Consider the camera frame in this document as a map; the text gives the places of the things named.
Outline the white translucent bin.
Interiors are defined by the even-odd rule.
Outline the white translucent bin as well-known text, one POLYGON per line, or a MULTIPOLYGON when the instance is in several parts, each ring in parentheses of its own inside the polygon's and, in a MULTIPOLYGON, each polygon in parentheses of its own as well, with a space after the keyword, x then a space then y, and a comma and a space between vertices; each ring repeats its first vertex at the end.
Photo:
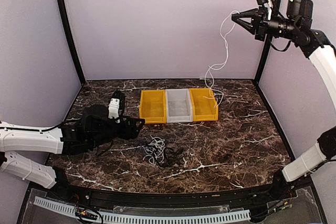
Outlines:
POLYGON ((193 107, 189 89, 166 89, 167 123, 188 123, 193 121, 193 107))

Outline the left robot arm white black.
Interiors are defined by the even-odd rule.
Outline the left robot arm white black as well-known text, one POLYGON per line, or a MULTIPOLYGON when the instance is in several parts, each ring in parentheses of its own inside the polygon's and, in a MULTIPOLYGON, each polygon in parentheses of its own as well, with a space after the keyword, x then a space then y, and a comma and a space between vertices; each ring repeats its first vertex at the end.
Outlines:
POLYGON ((92 105, 82 111, 78 120, 59 125, 23 127, 1 122, 1 172, 39 184, 63 201, 74 197, 74 189, 62 168, 45 166, 19 154, 20 151, 57 155, 78 155, 112 143, 115 138, 135 139, 145 124, 144 119, 124 116, 122 110, 92 105))

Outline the yellow bin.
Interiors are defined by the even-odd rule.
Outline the yellow bin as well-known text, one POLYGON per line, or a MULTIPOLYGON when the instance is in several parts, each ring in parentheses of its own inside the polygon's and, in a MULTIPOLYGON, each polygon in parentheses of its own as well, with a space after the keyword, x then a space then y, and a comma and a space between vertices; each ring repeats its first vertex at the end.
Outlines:
POLYGON ((166 97, 165 90, 142 90, 139 115, 145 124, 165 124, 166 97))
POLYGON ((209 88, 190 88, 193 107, 193 121, 217 121, 218 105, 214 93, 209 88))

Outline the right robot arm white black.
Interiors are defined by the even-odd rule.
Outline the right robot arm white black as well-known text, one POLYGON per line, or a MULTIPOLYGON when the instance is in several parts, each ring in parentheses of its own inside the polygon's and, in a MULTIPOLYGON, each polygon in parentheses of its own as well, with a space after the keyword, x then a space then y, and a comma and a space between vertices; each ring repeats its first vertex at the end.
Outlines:
POLYGON ((268 195, 280 199, 301 177, 335 156, 335 0, 232 0, 230 76, 261 90, 290 163, 275 171, 268 195))

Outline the yellow bin front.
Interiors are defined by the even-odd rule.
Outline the yellow bin front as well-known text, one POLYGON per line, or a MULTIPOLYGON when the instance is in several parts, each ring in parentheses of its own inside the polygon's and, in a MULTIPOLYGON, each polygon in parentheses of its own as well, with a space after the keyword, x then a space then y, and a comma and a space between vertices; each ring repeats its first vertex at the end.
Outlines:
POLYGON ((218 105, 214 93, 209 88, 190 88, 193 107, 193 121, 217 121, 218 105))

